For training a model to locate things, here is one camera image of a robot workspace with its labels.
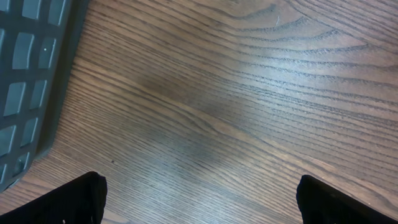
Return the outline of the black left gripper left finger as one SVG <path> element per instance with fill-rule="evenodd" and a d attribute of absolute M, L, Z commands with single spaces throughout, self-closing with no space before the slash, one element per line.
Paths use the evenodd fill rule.
<path fill-rule="evenodd" d="M 101 223 L 107 192 L 106 178 L 91 171 L 1 215 L 1 224 Z"/>

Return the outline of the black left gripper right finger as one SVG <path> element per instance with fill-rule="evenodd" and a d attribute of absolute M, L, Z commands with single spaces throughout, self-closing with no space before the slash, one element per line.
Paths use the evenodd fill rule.
<path fill-rule="evenodd" d="M 397 224 L 311 175 L 301 177 L 296 199 L 303 224 Z"/>

